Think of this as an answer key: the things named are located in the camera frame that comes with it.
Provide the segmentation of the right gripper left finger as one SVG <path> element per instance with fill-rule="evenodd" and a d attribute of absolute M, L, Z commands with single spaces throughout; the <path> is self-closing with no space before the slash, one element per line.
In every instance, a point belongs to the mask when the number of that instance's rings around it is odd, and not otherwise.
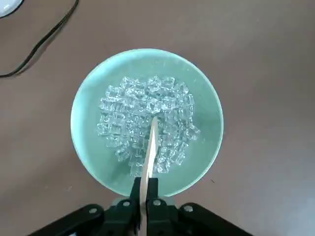
<path fill-rule="evenodd" d="M 134 179 L 128 198 L 104 209 L 89 204 L 31 233 L 31 236 L 127 236 L 140 220 L 140 177 Z"/>

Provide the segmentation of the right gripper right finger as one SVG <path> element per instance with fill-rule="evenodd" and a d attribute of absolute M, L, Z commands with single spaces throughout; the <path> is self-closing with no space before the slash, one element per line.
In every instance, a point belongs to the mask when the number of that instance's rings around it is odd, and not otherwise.
<path fill-rule="evenodd" d="M 249 236 L 250 233 L 196 203 L 177 208 L 158 196 L 150 178 L 146 201 L 148 236 Z"/>

